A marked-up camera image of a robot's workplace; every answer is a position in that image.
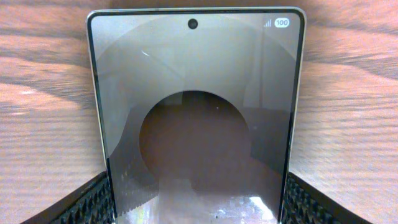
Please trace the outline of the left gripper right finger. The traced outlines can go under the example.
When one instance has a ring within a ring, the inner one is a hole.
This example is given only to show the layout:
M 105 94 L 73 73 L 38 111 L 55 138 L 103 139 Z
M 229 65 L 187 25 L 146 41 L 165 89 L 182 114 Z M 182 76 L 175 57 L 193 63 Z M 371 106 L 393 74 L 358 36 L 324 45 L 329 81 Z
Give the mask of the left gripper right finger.
M 371 224 L 289 173 L 281 224 Z

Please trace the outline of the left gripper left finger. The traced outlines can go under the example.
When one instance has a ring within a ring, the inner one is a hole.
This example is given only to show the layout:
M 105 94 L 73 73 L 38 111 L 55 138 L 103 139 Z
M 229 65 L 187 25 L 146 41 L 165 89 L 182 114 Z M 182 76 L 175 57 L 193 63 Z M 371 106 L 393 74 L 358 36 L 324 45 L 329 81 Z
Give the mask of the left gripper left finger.
M 114 223 L 114 200 L 106 172 L 102 172 L 49 208 L 23 221 L 29 223 Z

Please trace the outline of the Galaxy S25 Ultra smartphone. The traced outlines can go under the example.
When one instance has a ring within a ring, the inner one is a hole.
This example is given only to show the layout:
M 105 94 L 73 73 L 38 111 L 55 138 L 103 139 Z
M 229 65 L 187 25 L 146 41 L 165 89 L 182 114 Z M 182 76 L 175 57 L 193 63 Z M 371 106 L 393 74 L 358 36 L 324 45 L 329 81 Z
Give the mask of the Galaxy S25 Ultra smartphone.
M 108 9 L 87 38 L 116 223 L 280 223 L 306 15 Z

